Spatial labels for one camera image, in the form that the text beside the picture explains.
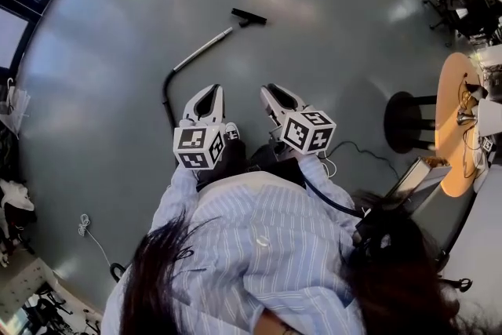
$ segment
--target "polished concrete floor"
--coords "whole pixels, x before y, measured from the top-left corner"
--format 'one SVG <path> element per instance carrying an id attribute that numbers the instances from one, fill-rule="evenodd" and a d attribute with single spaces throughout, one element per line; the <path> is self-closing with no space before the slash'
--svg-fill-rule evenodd
<path id="1" fill-rule="evenodd" d="M 240 29 L 233 7 L 269 23 Z M 178 115 L 196 91 L 220 83 L 227 119 L 254 151 L 272 127 L 259 89 L 275 82 L 329 113 L 338 125 L 333 144 L 353 140 L 404 172 L 416 154 L 387 146 L 384 109 L 397 91 L 435 93 L 452 52 L 446 33 L 429 30 L 435 21 L 421 0 L 54 0 L 20 77 L 31 95 L 21 148 L 38 210 L 36 250 L 104 306 L 113 281 L 98 247 L 78 235 L 80 215 L 89 215 L 111 260 L 126 264 L 174 168 L 162 80 L 231 25 L 229 38 L 173 81 Z M 348 191 L 384 193 L 395 182 L 384 163 L 350 145 L 333 161 L 333 180 Z M 442 196 L 430 219 L 440 242 L 463 208 Z"/>

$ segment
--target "white box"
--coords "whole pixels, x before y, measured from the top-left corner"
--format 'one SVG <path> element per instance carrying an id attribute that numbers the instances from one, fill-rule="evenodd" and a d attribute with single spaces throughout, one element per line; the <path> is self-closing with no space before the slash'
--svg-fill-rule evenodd
<path id="1" fill-rule="evenodd" d="M 187 169 L 214 169 L 224 148 L 221 125 L 174 129 L 173 152 L 178 162 Z"/>
<path id="2" fill-rule="evenodd" d="M 323 111 L 290 112 L 281 140 L 301 154 L 317 154 L 328 149 L 335 128 L 336 123 Z"/>

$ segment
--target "desk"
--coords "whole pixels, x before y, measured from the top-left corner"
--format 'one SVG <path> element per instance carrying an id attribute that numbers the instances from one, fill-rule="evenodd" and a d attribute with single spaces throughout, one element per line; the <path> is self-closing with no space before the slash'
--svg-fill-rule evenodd
<path id="1" fill-rule="evenodd" d="M 446 59 L 441 70 L 435 118 L 436 156 L 445 158 L 452 166 L 451 171 L 441 182 L 442 189 L 450 197 L 461 196 L 471 186 L 476 176 L 475 173 L 472 174 L 475 169 L 472 152 L 465 145 L 463 138 L 465 130 L 472 127 L 474 123 L 465 126 L 457 124 L 459 97 L 466 90 L 465 82 L 479 84 L 479 77 L 471 61 L 465 55 L 454 53 Z M 468 108 L 474 105 L 474 100 L 467 104 Z M 466 141 L 469 147 L 472 147 L 473 135 L 473 129 L 467 132 Z"/>
<path id="2" fill-rule="evenodd" d="M 412 148 L 427 149 L 448 161 L 452 169 L 441 182 L 441 187 L 450 197 L 460 197 L 476 177 L 471 150 L 475 129 L 470 129 L 474 123 L 457 124 L 459 98 L 467 91 L 465 82 L 479 84 L 478 75 L 466 56 L 454 53 L 442 67 L 437 96 L 414 97 L 409 93 L 396 93 L 389 100 L 384 116 L 385 138 L 394 151 L 405 154 Z M 467 112 L 471 113 L 476 101 L 462 99 L 463 104 L 466 102 Z M 420 106 L 433 104 L 435 120 L 422 118 Z M 420 139 L 424 130 L 434 130 L 434 143 Z"/>

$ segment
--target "white cable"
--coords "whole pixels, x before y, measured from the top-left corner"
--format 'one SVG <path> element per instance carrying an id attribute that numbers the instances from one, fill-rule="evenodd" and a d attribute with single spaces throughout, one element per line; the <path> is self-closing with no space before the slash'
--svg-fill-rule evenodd
<path id="1" fill-rule="evenodd" d="M 107 254 L 104 252 L 102 245 L 94 238 L 93 234 L 87 228 L 89 225 L 91 225 L 91 220 L 86 213 L 83 213 L 80 216 L 80 222 L 81 223 L 78 225 L 78 234 L 84 237 L 86 232 L 89 233 L 89 236 L 93 238 L 94 242 L 96 242 L 96 244 L 100 247 L 101 251 L 103 252 L 104 258 L 108 263 L 108 267 L 110 267 L 110 260 L 108 260 Z"/>
<path id="2" fill-rule="evenodd" d="M 330 179 L 331 177 L 336 175 L 337 168 L 336 168 L 335 162 L 333 162 L 331 159 L 326 157 L 326 151 L 323 151 L 323 152 L 324 152 L 324 159 L 323 160 L 328 161 L 331 165 L 333 165 L 333 168 L 335 168 L 335 171 L 333 173 L 330 173 L 328 166 L 324 162 L 322 162 L 322 165 L 324 166 L 324 169 L 326 170 L 326 175 L 328 175 L 328 178 Z"/>

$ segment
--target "white striped shirt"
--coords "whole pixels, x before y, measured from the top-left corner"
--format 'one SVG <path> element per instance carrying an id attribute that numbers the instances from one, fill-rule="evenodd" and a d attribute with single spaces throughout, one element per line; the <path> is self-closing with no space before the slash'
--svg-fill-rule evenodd
<path id="1" fill-rule="evenodd" d="M 302 159 L 300 168 L 327 197 L 353 208 L 315 156 Z M 196 184 L 192 172 L 178 168 L 151 228 L 183 208 L 191 225 L 211 220 L 189 238 L 194 254 L 178 260 L 174 270 L 175 303 L 190 333 L 252 333 L 265 308 L 300 333 L 364 333 L 338 273 L 340 252 L 348 257 L 352 250 L 356 218 L 327 206 L 310 189 L 280 181 L 226 185 L 207 192 L 198 206 Z M 123 283 L 108 299 L 103 335 L 118 335 Z"/>

